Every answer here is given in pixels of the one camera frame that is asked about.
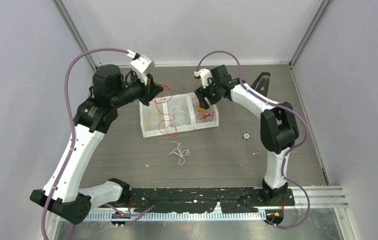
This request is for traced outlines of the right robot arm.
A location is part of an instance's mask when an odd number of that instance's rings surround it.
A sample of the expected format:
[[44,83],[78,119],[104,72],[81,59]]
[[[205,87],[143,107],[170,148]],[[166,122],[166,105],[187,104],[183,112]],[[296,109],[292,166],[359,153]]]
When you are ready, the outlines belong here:
[[232,78],[225,65],[211,70],[202,68],[194,72],[194,78],[201,81],[194,93],[202,109],[207,110],[220,100],[228,99],[259,119],[260,140],[267,150],[261,197],[268,205],[276,205],[288,191],[288,182],[284,178],[286,157],[299,137],[299,129],[290,103],[267,98],[270,77],[270,73],[262,72],[249,85],[244,80]]

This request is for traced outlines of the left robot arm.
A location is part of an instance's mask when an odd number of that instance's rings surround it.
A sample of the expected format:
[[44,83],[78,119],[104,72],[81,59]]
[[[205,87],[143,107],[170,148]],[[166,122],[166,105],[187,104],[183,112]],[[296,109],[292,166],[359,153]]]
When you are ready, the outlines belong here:
[[163,90],[149,68],[133,66],[123,75],[117,65],[99,67],[89,97],[78,106],[71,122],[74,132],[57,169],[42,189],[32,191],[30,200],[75,225],[105,204],[125,207],[131,199],[128,183],[117,178],[89,188],[80,188],[80,183],[95,149],[118,117],[118,108],[135,100],[148,106]]

